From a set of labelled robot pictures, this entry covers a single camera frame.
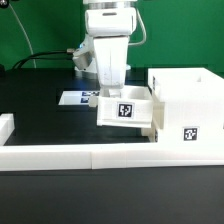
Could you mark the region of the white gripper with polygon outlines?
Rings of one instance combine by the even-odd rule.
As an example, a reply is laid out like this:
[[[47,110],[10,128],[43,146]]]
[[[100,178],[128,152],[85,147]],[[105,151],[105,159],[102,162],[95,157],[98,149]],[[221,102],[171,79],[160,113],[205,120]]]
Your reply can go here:
[[[133,7],[88,9],[85,12],[86,43],[73,53],[73,61],[84,70],[95,60],[98,81],[109,96],[121,97],[125,83],[129,36],[136,29]]]

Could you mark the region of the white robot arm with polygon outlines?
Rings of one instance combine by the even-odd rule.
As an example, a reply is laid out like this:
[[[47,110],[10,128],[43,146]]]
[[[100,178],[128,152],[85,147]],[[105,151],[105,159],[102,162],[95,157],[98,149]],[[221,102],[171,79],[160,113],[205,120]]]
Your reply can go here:
[[[129,37],[136,29],[137,0],[83,0],[85,39],[73,53],[79,70],[96,66],[100,90],[119,97],[125,85]]]

